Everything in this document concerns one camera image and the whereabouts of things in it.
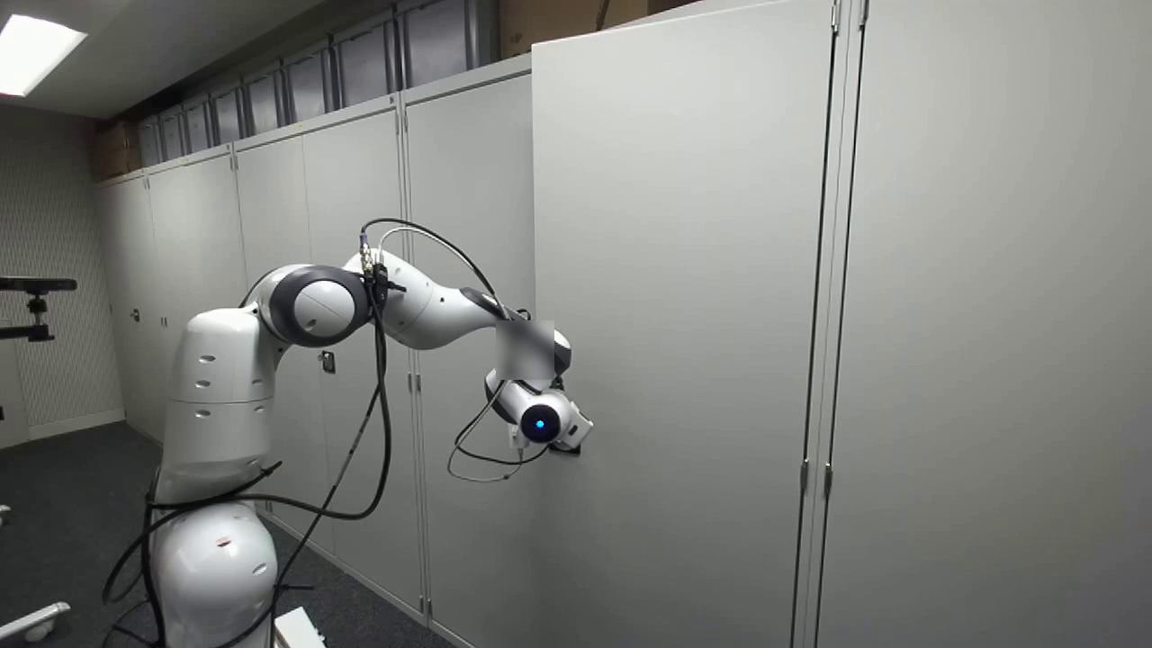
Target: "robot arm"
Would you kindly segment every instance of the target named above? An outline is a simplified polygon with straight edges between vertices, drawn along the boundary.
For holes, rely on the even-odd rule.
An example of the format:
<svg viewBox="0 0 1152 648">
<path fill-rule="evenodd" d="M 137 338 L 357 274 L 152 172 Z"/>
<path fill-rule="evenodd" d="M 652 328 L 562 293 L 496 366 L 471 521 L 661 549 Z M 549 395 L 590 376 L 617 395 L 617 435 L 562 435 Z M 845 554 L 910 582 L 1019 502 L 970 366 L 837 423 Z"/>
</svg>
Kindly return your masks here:
<svg viewBox="0 0 1152 648">
<path fill-rule="evenodd" d="M 579 452 L 590 423 L 563 395 L 571 345 L 554 328 L 503 312 L 471 288 L 436 284 L 398 256 L 365 248 L 338 268 L 290 264 L 267 274 L 242 309 L 208 309 L 185 326 L 160 456 L 159 502 L 197 502 L 259 474 L 268 453 L 267 408 L 286 345 L 335 345 L 381 317 L 409 351 L 496 328 L 513 338 L 507 365 L 485 376 L 511 442 Z"/>
</svg>

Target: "wall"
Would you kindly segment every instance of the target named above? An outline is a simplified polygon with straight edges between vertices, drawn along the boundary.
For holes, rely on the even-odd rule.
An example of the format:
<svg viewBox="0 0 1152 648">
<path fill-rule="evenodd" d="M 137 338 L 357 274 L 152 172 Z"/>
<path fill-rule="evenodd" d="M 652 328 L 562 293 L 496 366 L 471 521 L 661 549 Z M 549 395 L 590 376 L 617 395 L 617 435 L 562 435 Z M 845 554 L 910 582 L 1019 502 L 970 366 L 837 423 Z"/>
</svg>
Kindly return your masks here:
<svg viewBox="0 0 1152 648">
<path fill-rule="evenodd" d="M 0 344 L 0 446 L 121 418 L 104 264 L 89 207 L 86 125 L 0 120 L 0 274 L 76 278 L 51 294 L 55 344 Z M 0 326 L 26 326 L 26 294 L 0 293 Z"/>
</svg>

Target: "door hinge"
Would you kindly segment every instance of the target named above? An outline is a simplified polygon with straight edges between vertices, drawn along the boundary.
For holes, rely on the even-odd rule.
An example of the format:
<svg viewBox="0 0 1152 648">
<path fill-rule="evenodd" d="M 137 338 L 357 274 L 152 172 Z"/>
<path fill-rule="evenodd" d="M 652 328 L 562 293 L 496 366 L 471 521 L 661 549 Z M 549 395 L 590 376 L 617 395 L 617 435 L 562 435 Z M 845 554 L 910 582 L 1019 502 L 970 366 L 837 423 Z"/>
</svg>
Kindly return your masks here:
<svg viewBox="0 0 1152 648">
<path fill-rule="evenodd" d="M 837 35 L 841 0 L 830 0 L 830 35 Z"/>
<path fill-rule="evenodd" d="M 811 472 L 813 472 L 813 460 L 800 460 L 800 497 L 805 497 Z"/>
<path fill-rule="evenodd" d="M 871 15 L 871 0 L 861 0 L 861 23 L 857 23 L 861 32 L 867 29 L 867 15 Z"/>
<path fill-rule="evenodd" d="M 825 464 L 825 502 L 830 497 L 835 472 Z"/>
</svg>

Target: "cabinet door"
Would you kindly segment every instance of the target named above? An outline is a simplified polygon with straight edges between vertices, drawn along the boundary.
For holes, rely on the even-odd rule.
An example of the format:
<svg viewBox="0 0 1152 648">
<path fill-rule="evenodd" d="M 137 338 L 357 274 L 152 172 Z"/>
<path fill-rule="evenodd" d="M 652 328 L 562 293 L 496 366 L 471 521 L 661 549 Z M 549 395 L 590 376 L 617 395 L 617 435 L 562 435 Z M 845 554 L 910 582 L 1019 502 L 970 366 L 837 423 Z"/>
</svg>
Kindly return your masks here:
<svg viewBox="0 0 1152 648">
<path fill-rule="evenodd" d="M 1147 32 L 871 0 L 819 648 L 1152 642 Z"/>
<path fill-rule="evenodd" d="M 272 141 L 238 156 L 242 232 L 245 232 L 245 284 L 284 264 L 309 264 L 305 167 L 297 141 Z M 267 491 L 321 502 L 328 494 L 317 395 L 317 351 L 286 351 L 278 366 L 272 395 L 272 453 L 284 470 L 267 478 Z M 290 532 L 303 532 L 309 516 L 278 512 Z"/>
<path fill-rule="evenodd" d="M 160 309 L 181 334 L 202 309 L 238 305 L 245 248 L 230 160 L 205 160 L 152 178 L 152 208 L 160 236 Z"/>
<path fill-rule="evenodd" d="M 829 3 L 533 50 L 536 304 L 596 423 L 536 474 L 536 646 L 790 628 Z"/>
<path fill-rule="evenodd" d="M 503 78 L 412 104 L 409 215 L 457 242 L 519 309 L 533 305 L 527 213 L 527 78 Z M 441 284 L 477 281 L 429 237 L 407 242 L 409 261 Z M 536 605 L 536 573 L 520 570 L 533 540 L 536 478 L 473 488 L 447 474 L 457 430 L 482 408 L 482 378 L 499 365 L 503 334 L 473 332 L 447 351 L 418 354 L 425 378 L 425 488 L 429 488 L 429 594 L 436 623 L 473 646 L 548 646 L 526 623 Z M 466 446 L 507 453 L 503 423 L 488 416 Z M 457 460 L 463 474 L 499 472 Z"/>
<path fill-rule="evenodd" d="M 117 344 L 117 376 L 127 423 L 137 432 L 159 438 L 153 410 L 153 378 L 152 365 L 152 328 L 153 317 L 146 284 L 152 278 L 152 220 L 146 220 L 146 180 L 121 180 L 99 186 L 99 237 L 104 237 L 104 272 L 109 272 L 109 299 L 112 299 L 112 332 Z"/>
<path fill-rule="evenodd" d="M 303 137 L 305 156 L 305 208 L 309 208 L 309 261 L 340 268 L 361 248 L 361 224 L 398 213 L 394 185 L 394 120 L 391 111 L 338 124 Z M 317 423 L 323 430 L 323 482 L 338 474 L 346 452 L 361 430 L 375 389 L 375 338 L 369 328 L 338 344 L 335 376 L 317 376 Z M 388 344 L 388 410 L 391 410 L 391 474 L 386 504 L 357 527 L 328 527 L 321 549 L 349 570 L 361 582 L 418 609 L 425 594 L 419 549 L 419 435 L 409 423 L 409 395 L 401 393 L 407 351 Z M 338 509 L 369 502 L 381 460 L 381 418 L 361 442 L 357 464 L 346 474 Z"/>
</svg>

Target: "ceiling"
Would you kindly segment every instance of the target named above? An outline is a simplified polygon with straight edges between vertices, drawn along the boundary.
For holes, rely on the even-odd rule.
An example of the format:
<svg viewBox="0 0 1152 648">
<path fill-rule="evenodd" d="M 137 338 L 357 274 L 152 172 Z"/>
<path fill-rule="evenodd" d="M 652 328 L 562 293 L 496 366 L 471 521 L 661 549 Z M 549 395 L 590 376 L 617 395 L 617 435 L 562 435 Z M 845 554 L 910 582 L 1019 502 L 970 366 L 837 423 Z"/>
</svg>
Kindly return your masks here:
<svg viewBox="0 0 1152 648">
<path fill-rule="evenodd" d="M 323 0 L 0 0 L 86 32 L 26 100 L 3 107 L 112 120 Z"/>
</svg>

